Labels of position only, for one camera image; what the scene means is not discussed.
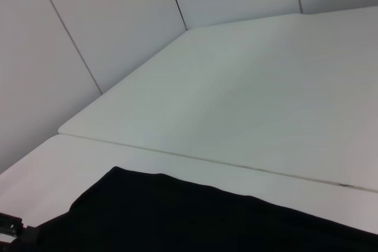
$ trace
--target white table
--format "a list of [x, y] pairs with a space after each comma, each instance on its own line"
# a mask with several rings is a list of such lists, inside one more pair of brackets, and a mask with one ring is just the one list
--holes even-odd
[[0, 212], [44, 223], [113, 166], [163, 173], [378, 233], [378, 194], [251, 169], [58, 135], [0, 175]]
[[378, 190], [378, 7], [191, 30], [59, 132]]

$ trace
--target black cloth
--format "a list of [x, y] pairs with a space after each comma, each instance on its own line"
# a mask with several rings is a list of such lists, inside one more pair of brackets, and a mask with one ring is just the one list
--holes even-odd
[[11, 251], [378, 251], [375, 234], [117, 167], [39, 229], [37, 245]]

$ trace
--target black fabric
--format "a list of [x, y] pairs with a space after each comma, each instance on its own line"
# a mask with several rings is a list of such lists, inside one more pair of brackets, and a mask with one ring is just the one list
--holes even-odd
[[254, 197], [113, 168], [11, 251], [378, 251], [378, 235]]

